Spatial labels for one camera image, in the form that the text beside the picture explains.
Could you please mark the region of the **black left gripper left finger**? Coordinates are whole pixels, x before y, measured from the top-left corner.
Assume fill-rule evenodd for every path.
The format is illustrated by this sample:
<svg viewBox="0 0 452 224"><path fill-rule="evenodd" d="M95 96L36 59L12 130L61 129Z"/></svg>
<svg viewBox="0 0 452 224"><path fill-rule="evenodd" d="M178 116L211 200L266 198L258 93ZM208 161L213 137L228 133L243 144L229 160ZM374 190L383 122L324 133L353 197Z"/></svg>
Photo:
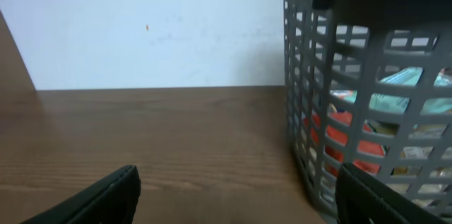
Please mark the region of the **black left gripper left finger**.
<svg viewBox="0 0 452 224"><path fill-rule="evenodd" d="M125 165L23 224L132 223L141 195L135 165Z"/></svg>

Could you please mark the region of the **mint green snack packet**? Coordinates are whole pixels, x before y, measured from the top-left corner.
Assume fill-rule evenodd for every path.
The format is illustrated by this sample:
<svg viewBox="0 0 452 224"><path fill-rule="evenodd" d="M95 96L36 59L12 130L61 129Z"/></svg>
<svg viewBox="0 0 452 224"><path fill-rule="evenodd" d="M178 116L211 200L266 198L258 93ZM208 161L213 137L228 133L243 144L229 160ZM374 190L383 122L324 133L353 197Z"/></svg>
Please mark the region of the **mint green snack packet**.
<svg viewBox="0 0 452 224"><path fill-rule="evenodd" d="M386 92L373 93L369 99L369 108L380 112L404 113L411 99L420 96L419 90L412 90L424 69L421 67L407 67L390 76L382 78L376 85L386 86ZM441 114L451 112L451 97L428 97L423 103L421 114Z"/></svg>

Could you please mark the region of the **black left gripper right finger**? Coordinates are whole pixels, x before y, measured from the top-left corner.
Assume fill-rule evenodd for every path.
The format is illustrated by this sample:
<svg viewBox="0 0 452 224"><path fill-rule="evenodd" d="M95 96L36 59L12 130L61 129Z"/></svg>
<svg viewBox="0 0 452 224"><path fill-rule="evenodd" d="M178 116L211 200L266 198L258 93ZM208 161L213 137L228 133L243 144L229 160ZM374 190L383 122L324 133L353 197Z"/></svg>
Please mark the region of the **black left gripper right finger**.
<svg viewBox="0 0 452 224"><path fill-rule="evenodd" d="M446 224L352 163L340 166L335 202L339 224Z"/></svg>

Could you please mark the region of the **orange red noodle package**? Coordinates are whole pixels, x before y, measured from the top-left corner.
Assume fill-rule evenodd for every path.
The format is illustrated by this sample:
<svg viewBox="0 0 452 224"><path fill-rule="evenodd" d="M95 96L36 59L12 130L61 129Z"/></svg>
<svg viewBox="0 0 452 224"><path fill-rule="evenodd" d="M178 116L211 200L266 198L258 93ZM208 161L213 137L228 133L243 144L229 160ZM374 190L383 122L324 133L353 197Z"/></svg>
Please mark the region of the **orange red noodle package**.
<svg viewBox="0 0 452 224"><path fill-rule="evenodd" d="M345 125L351 125L352 121L352 114L349 112L332 112L328 115L330 118L334 119L337 122L342 122ZM317 114L312 114L311 116L314 124L319 127L321 125L320 117ZM337 128L328 125L326 127L326 135L330 139L332 139L334 142L339 143L342 146L346 146L348 142L348 135L346 135L344 132L341 132ZM319 142L319 136L317 135L315 129L310 130L310 136L311 139L314 141L314 144L316 145ZM385 156L386 152L383 149L383 146L377 143L372 143L369 141L360 141L357 147L357 150L362 153L368 153L371 155L376 156ZM333 159L337 160L338 162L342 163L344 161L344 153L342 151L339 151L331 146L325 147L325 152L328 156L332 157ZM375 163L366 162L363 160L354 160L353 163L359 167L361 170L364 170L366 172L376 174L379 169L380 165L377 165ZM326 163L324 165L327 172L331 173L333 176L338 176L338 170L334 168L333 166Z"/></svg>

